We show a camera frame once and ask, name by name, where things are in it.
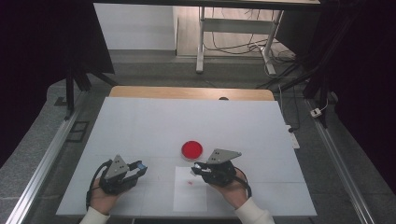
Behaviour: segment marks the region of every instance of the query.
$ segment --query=white plug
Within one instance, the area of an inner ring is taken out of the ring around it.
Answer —
[[[311,116],[314,118],[317,118],[321,115],[321,111],[319,110],[319,108],[313,109],[311,110]]]

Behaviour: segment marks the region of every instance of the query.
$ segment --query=person's arm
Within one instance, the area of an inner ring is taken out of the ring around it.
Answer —
[[[236,170],[236,176],[246,180],[245,176]],[[221,188],[211,185],[218,190],[224,199],[235,208],[235,213],[243,224],[274,224],[274,220],[267,210],[260,209],[252,198],[248,199],[246,189],[237,181]]]
[[[110,218],[109,212],[120,195],[108,195],[99,187],[99,179],[93,183],[91,206],[80,224],[105,224]]]

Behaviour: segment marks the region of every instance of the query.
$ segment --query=sheet of paper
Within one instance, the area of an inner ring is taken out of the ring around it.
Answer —
[[[175,212],[206,212],[206,183],[198,175],[191,174],[190,167],[175,170]]]

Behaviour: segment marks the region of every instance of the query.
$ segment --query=white sleeve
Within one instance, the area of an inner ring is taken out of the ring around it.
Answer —
[[[80,224],[106,224],[110,216],[105,216],[95,209],[89,207],[87,214],[82,219]]]
[[[267,210],[260,209],[252,198],[249,198],[240,208],[235,210],[243,224],[275,224]]]

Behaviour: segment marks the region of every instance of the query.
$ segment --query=red lid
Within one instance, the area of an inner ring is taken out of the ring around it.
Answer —
[[[181,148],[181,153],[188,160],[198,159],[201,156],[202,151],[203,149],[201,144],[195,141],[186,142]]]

